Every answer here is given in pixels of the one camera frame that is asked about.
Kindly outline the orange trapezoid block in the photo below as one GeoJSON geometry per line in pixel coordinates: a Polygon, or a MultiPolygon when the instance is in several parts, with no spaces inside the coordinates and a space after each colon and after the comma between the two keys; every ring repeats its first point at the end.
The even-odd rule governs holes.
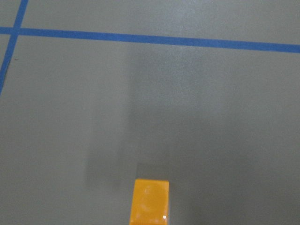
{"type": "Polygon", "coordinates": [[[135,180],[129,224],[169,224],[169,181],[135,180]]]}

